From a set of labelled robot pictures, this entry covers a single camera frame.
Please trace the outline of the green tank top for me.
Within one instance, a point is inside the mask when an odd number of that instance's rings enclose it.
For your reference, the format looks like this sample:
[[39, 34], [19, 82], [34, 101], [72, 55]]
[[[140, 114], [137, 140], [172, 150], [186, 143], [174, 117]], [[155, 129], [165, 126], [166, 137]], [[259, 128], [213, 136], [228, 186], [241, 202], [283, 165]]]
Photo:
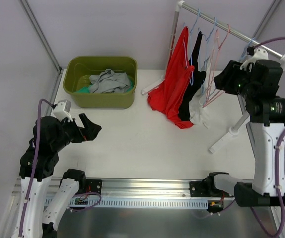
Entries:
[[133, 83], [126, 77], [125, 79], [102, 79], [91, 84], [88, 87], [83, 87], [76, 93], [126, 93], [133, 88]]

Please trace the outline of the white tank top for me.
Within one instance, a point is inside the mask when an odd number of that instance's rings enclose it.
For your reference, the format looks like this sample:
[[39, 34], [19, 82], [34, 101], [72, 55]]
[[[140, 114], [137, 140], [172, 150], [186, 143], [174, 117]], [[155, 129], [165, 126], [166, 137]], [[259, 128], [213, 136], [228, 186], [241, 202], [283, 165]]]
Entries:
[[210, 69], [206, 69], [207, 63], [211, 66], [212, 58], [211, 56], [206, 57], [202, 66], [201, 63], [201, 51], [199, 51], [198, 55], [198, 75], [200, 77], [200, 88], [196, 91], [193, 95], [192, 99], [189, 102], [189, 113], [190, 113], [190, 122], [193, 125], [202, 125], [206, 129], [209, 129], [210, 122], [209, 122], [209, 114], [204, 109], [204, 104], [206, 102], [206, 92], [207, 92], [207, 83], [209, 79]]

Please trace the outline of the grey tank top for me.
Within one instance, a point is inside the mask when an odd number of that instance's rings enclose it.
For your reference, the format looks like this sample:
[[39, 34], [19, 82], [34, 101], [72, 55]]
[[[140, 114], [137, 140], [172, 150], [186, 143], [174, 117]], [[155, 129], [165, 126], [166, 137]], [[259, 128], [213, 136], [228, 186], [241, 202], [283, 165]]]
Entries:
[[132, 82], [126, 73], [115, 73], [107, 69], [99, 75], [89, 77], [89, 93], [126, 93], [133, 87]]

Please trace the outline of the pink wire hanger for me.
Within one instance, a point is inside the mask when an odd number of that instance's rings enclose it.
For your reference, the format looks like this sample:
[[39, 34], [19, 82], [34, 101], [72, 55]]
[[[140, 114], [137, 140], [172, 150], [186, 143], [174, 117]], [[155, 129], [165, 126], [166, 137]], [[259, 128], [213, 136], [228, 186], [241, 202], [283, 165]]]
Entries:
[[203, 108], [209, 105], [211, 102], [216, 100], [218, 97], [220, 97], [224, 93], [223, 90], [217, 90], [215, 89], [212, 93], [210, 93], [206, 99], [205, 102], [203, 103]]

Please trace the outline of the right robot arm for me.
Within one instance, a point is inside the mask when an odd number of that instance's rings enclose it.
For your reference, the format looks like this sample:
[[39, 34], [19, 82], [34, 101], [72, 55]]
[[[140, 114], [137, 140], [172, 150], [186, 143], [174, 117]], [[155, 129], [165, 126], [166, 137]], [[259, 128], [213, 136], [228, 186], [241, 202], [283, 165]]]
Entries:
[[277, 96], [283, 69], [269, 59], [241, 66], [231, 60], [214, 82], [217, 89], [245, 100], [255, 143], [254, 178], [249, 183], [211, 172], [205, 190], [212, 197], [227, 192], [240, 207], [285, 206], [285, 98]]

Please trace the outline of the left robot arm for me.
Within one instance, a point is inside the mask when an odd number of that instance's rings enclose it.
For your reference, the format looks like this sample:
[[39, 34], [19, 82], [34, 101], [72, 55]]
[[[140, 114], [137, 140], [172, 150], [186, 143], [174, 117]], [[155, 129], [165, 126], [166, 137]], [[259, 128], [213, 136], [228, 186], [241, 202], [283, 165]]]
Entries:
[[52, 180], [58, 153], [71, 143], [93, 141], [102, 127], [79, 114], [83, 127], [75, 119], [53, 116], [39, 117], [33, 128], [34, 137], [20, 159], [21, 198], [19, 214], [12, 237], [55, 238], [60, 220], [69, 201], [87, 188], [85, 172], [68, 169], [59, 190], [47, 208], [44, 202]]

